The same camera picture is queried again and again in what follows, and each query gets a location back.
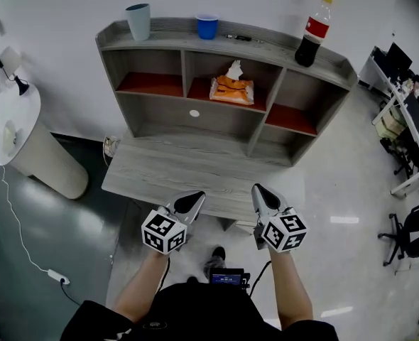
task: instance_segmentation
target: black sleeve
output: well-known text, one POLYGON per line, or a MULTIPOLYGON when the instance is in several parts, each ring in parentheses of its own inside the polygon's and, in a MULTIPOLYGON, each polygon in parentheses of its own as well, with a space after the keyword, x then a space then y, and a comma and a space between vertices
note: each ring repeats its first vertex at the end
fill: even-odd
POLYGON ((85 301, 67 324, 61 341, 116 340, 116 334, 132 334, 136 327, 130 320, 113 310, 92 301, 85 301))
POLYGON ((336 330, 326 322, 298 321, 283 331, 286 340, 339 341, 336 330))

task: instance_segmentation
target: red shelf panel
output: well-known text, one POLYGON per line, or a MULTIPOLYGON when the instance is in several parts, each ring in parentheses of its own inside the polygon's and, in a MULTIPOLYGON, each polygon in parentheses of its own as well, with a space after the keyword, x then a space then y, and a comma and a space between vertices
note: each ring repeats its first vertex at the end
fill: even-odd
POLYGON ((266 123, 284 129, 299 131, 312 136, 317 136, 317 130, 305 113, 299 109, 273 104, 266 123))
POLYGON ((253 109, 261 112, 266 112, 266 93, 264 90, 256 88, 254 83, 254 104, 253 105, 242 105, 235 104, 232 102, 217 101, 210 99, 210 87, 211 80, 208 78, 196 77, 192 81, 187 95, 190 99, 199 99, 202 101, 218 102, 220 104, 227 104, 232 106, 243 107, 244 109, 253 109))
POLYGON ((183 81, 179 75, 130 72, 116 90, 183 97, 183 81))

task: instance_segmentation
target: small display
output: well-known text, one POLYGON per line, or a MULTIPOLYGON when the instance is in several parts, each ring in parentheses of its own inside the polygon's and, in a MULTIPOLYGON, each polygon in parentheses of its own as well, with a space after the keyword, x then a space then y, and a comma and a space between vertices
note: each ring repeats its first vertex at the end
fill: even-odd
POLYGON ((239 286, 241 284, 240 274, 212 274, 212 284, 233 284, 239 286))

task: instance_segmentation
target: green floor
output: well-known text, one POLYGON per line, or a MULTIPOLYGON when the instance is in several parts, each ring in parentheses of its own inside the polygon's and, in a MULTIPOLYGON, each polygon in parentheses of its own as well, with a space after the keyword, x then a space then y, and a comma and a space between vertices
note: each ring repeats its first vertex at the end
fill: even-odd
MULTIPOLYGON (((23 225, 31 258, 44 269, 66 275, 78 302, 105 304, 119 228, 128 200, 101 189, 107 167, 102 143, 62 141, 88 170, 90 187, 71 201, 44 184, 6 167, 10 199, 23 225)), ((59 340, 77 309, 60 284, 29 263, 21 247, 18 223, 6 201, 0 167, 0 335, 3 341, 59 340)))

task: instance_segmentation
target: gray wooden shelf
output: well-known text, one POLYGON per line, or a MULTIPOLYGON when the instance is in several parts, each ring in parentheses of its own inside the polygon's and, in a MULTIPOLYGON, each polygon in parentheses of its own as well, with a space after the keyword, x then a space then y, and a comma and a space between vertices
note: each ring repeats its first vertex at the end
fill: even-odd
POLYGON ((300 39, 226 21, 201 40, 194 19, 153 18, 143 42, 117 21, 96 42, 129 128, 103 188, 157 204, 204 190, 203 213, 244 225, 256 221, 251 186, 297 163, 357 83, 341 55, 321 47, 305 68, 294 60, 300 39), (254 81, 254 105, 210 100, 210 80, 237 59, 241 78, 254 81))

